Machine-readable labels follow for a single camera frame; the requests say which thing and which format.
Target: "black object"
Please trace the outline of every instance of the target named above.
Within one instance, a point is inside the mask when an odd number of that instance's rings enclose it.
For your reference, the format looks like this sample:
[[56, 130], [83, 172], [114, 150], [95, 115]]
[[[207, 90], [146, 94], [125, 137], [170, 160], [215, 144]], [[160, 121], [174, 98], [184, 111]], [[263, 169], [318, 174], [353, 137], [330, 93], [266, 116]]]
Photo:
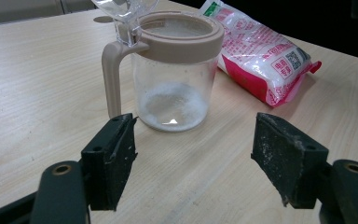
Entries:
[[91, 210], [117, 209], [136, 158], [132, 114], [110, 119], [81, 152], [42, 174], [39, 189], [0, 208], [0, 223], [90, 223]]
[[312, 209], [321, 223], [358, 223], [358, 162], [326, 162], [328, 149], [286, 120], [258, 113], [252, 152], [282, 196], [283, 205]]

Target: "qr code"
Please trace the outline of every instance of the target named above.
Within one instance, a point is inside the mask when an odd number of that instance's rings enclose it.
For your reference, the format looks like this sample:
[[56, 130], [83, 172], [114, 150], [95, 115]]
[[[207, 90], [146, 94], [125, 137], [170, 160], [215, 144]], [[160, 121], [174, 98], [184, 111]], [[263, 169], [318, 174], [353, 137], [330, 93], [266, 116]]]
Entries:
[[293, 66], [293, 68], [295, 70], [297, 70], [297, 68], [299, 66], [301, 66], [301, 61], [298, 59], [297, 55], [295, 54], [294, 51], [286, 54], [285, 56], [287, 58], [287, 60], [289, 60], [290, 64]]

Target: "open transparent lid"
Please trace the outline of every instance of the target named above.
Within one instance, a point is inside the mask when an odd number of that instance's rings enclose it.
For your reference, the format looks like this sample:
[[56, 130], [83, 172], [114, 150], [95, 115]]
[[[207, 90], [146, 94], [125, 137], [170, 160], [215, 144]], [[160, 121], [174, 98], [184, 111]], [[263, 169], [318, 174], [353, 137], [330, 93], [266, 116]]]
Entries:
[[152, 11], [158, 0], [91, 0], [116, 23], [117, 40], [129, 47], [141, 35], [137, 19]]

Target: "pink packaging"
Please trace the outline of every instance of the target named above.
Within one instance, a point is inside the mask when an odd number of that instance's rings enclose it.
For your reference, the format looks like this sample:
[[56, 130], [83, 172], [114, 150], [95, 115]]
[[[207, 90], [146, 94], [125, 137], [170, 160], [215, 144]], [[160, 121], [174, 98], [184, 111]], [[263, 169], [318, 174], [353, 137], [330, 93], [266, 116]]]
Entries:
[[200, 9], [225, 27], [218, 66], [257, 99], [276, 107], [290, 102], [312, 63], [304, 50], [283, 35], [222, 1], [207, 0]]

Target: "light wood tabletop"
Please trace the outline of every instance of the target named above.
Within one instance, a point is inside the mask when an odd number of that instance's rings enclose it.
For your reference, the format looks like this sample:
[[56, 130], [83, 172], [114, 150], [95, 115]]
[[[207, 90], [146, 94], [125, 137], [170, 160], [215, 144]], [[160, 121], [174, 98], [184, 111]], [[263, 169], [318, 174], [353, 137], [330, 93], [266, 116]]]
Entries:
[[[196, 11], [167, 0], [162, 9]], [[108, 121], [101, 57], [116, 33], [105, 16], [96, 9], [0, 25], [0, 207], [36, 191], [51, 164], [78, 161]], [[137, 121], [139, 154], [117, 211], [92, 211], [91, 222], [320, 223], [319, 202], [284, 207], [251, 159], [255, 116], [288, 120], [330, 149], [329, 163], [358, 161], [358, 58], [288, 38], [323, 63], [292, 102], [271, 108], [219, 70], [197, 128], [164, 133]], [[120, 69], [122, 113], [136, 115], [130, 58]]]

